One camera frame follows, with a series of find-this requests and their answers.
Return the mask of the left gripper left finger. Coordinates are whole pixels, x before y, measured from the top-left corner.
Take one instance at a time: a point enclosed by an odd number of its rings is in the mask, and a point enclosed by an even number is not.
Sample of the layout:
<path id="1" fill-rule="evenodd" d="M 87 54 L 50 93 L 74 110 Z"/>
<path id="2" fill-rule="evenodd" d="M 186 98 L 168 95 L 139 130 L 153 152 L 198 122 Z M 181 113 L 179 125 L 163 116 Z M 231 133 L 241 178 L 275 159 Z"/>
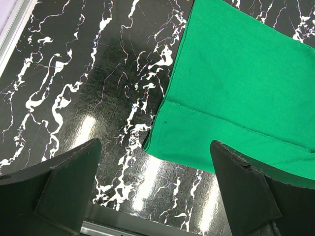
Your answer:
<path id="1" fill-rule="evenodd" d="M 0 177 L 2 236 L 78 236 L 102 144 L 91 139 L 47 161 Z"/>

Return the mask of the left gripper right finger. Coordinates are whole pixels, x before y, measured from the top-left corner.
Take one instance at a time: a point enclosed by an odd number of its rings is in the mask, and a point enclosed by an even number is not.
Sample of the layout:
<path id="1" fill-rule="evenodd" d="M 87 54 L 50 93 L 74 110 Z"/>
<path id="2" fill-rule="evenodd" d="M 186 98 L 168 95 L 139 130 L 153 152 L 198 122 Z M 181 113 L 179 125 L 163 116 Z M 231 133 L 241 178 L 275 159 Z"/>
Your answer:
<path id="1" fill-rule="evenodd" d="M 234 236 L 313 236 L 315 182 L 213 140 L 210 154 Z"/>

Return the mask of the green t shirt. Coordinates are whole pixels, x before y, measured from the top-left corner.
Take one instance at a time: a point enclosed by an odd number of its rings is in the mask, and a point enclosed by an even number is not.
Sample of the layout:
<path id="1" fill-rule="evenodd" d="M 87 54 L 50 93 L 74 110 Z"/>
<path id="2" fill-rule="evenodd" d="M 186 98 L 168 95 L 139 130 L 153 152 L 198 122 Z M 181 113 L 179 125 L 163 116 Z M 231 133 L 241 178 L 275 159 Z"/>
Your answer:
<path id="1" fill-rule="evenodd" d="M 315 51 L 221 0 L 194 2 L 143 150 L 213 172 L 210 143 L 315 177 Z"/>

